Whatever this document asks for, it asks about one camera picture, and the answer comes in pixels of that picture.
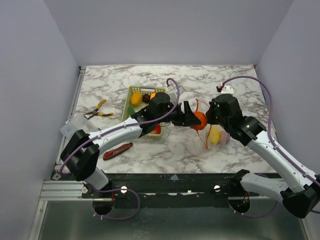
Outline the yellow toy squash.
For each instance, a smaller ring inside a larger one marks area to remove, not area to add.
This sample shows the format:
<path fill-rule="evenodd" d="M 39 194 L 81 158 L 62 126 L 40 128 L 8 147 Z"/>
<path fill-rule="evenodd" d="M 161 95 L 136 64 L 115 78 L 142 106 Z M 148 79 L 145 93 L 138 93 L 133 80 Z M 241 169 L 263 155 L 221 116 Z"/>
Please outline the yellow toy squash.
<path fill-rule="evenodd" d="M 208 139 L 209 139 L 209 142 L 213 145 L 216 145 L 219 143 L 220 129 L 218 126 L 216 126 L 216 125 L 211 126 Z"/>

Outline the purple toy onion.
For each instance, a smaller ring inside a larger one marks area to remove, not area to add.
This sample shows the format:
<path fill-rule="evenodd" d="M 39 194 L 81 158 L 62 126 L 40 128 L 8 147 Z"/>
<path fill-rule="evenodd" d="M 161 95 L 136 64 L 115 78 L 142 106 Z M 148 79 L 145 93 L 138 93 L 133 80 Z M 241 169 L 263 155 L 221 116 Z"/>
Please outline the purple toy onion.
<path fill-rule="evenodd" d="M 230 134 L 225 131 L 221 131 L 219 133 L 218 143 L 220 145 L 226 145 L 229 141 L 230 141 Z"/>

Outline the clear zip bag orange zipper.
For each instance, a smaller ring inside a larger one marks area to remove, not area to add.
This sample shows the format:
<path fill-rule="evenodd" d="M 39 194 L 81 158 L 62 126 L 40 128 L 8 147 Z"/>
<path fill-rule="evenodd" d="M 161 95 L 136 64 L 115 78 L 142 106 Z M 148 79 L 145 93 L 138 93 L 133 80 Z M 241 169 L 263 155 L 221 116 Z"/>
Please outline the clear zip bag orange zipper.
<path fill-rule="evenodd" d="M 227 145 L 229 142 L 227 144 L 219 144 L 219 143 L 218 144 L 211 144 L 210 143 L 209 133 L 210 133 L 211 126 L 219 127 L 220 132 L 226 132 L 226 131 L 223 130 L 223 128 L 221 126 L 219 126 L 218 124 L 208 123 L 207 117 L 205 115 L 206 111 L 209 110 L 209 108 L 210 108 L 208 103 L 206 103 L 204 100 L 198 99 L 198 98 L 196 98 L 195 101 L 196 101 L 196 108 L 192 112 L 201 120 L 201 125 L 191 126 L 190 128 L 193 129 L 197 133 L 197 136 L 199 137 L 199 140 L 204 145 L 205 149 L 209 150 L 209 149 L 212 149 L 216 146 Z"/>

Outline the red toy apple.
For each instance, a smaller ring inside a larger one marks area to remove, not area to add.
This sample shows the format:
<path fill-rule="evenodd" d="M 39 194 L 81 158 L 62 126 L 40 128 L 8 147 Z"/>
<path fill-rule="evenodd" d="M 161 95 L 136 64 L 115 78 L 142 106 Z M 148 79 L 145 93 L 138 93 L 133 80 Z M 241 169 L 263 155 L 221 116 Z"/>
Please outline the red toy apple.
<path fill-rule="evenodd" d="M 162 132 L 162 128 L 160 124 L 157 124 L 155 129 L 151 131 L 151 134 L 159 135 Z"/>

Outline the yellow bell pepper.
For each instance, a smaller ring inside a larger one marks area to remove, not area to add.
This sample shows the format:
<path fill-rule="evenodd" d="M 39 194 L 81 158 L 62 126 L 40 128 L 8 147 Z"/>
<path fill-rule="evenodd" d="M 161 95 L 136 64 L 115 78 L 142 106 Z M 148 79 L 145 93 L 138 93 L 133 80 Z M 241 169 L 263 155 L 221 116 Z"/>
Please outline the yellow bell pepper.
<path fill-rule="evenodd" d="M 152 93 L 151 95 L 150 95 L 150 100 L 152 100 L 154 97 L 156 96 L 156 93 L 154 92 L 154 93 Z"/>

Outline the brown toy potato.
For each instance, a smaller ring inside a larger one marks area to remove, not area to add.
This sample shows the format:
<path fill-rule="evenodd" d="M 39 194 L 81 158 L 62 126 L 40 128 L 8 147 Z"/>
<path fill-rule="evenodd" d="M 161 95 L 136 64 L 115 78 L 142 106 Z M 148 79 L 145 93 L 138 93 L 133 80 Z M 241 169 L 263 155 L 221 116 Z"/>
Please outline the brown toy potato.
<path fill-rule="evenodd" d="M 138 107 L 142 103 L 143 96 L 140 92 L 134 92 L 130 98 L 130 103 L 134 107 Z"/>

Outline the green toy cucumber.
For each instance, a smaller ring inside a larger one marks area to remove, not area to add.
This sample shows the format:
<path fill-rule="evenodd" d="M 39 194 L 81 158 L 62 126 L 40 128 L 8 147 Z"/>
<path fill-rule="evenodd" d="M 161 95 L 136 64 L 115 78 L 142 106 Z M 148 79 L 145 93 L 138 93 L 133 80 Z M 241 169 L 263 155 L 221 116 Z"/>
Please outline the green toy cucumber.
<path fill-rule="evenodd" d="M 133 115 L 133 114 L 135 113 L 134 108 L 131 107 L 131 106 L 127 108 L 127 111 L 128 111 L 128 113 L 129 113 L 130 115 Z"/>

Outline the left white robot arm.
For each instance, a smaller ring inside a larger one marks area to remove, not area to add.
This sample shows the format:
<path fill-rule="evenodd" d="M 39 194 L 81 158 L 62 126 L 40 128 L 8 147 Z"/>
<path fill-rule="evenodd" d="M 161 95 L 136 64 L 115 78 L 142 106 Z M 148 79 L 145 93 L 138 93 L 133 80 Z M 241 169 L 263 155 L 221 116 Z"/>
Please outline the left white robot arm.
<path fill-rule="evenodd" d="M 60 155 L 62 168 L 67 168 L 77 181 L 91 185 L 99 197 L 107 197 L 111 185 L 97 166 L 99 156 L 123 142 L 151 133 L 160 123 L 193 127 L 202 122 L 192 112 L 188 101 L 172 103 L 167 93 L 158 92 L 146 107 L 113 127 L 91 133 L 82 129 L 76 131 Z"/>

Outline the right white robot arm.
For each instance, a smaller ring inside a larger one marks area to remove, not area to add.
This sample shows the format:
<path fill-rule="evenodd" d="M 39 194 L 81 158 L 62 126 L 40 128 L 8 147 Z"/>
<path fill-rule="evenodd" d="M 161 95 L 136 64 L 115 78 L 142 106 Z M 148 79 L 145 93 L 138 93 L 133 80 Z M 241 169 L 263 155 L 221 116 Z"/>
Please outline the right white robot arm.
<path fill-rule="evenodd" d="M 230 183 L 230 191 L 241 196 L 257 193 L 282 203 L 297 218 L 305 218 L 320 201 L 320 176 L 286 151 L 271 136 L 270 128 L 253 116 L 242 114 L 236 97 L 220 94 L 209 103 L 209 124 L 220 125 L 231 138 L 258 154 L 281 177 L 261 177 L 240 170 Z"/>

